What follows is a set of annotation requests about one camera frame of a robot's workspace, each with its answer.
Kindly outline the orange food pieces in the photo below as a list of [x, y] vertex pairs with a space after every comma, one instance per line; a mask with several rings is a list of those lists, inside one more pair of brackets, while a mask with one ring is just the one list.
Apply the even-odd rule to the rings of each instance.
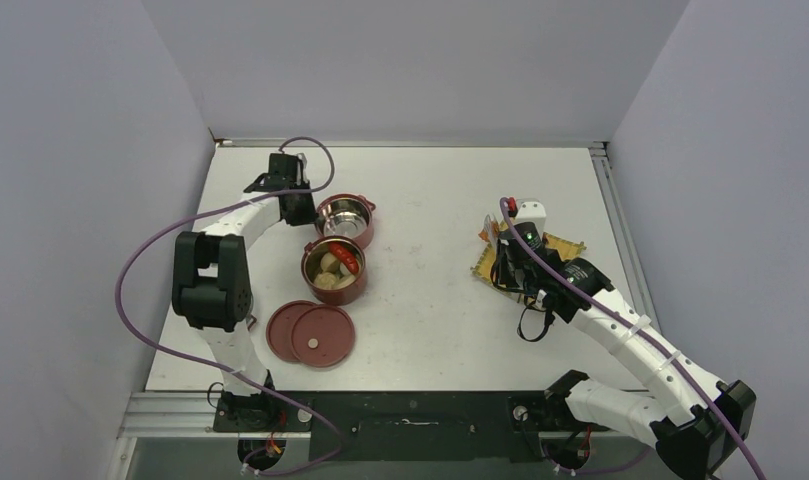
[[482, 230], [479, 233], [479, 237], [483, 241], [488, 242], [491, 245], [495, 245], [500, 233], [501, 233], [500, 223], [497, 221], [497, 219], [491, 214], [486, 215], [484, 218]]

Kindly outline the red sausage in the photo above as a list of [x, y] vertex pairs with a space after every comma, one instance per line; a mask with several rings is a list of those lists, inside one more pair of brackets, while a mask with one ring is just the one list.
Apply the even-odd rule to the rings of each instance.
[[357, 257], [340, 242], [332, 242], [328, 244], [328, 251], [333, 254], [342, 265], [345, 266], [347, 271], [352, 275], [357, 275], [360, 272], [360, 263]]

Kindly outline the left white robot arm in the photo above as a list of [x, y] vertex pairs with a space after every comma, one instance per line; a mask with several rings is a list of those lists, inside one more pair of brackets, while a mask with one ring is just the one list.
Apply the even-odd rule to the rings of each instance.
[[302, 154], [271, 154], [267, 171], [244, 189], [237, 208], [175, 240], [172, 308], [224, 368], [218, 417], [251, 431], [275, 426], [283, 407], [261, 390], [273, 381], [251, 339], [255, 296], [247, 251], [280, 222], [301, 226], [314, 221], [306, 166]]

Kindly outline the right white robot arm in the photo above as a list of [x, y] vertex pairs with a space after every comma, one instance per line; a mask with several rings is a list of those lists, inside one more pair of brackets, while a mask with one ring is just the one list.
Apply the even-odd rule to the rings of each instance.
[[559, 428], [596, 424], [652, 447], [681, 479], [708, 479], [747, 438], [757, 396], [686, 357], [584, 258], [564, 260], [525, 222], [489, 237], [494, 288], [541, 310], [546, 328], [562, 320], [587, 335], [647, 390], [609, 387], [571, 370], [546, 392], [545, 414]]

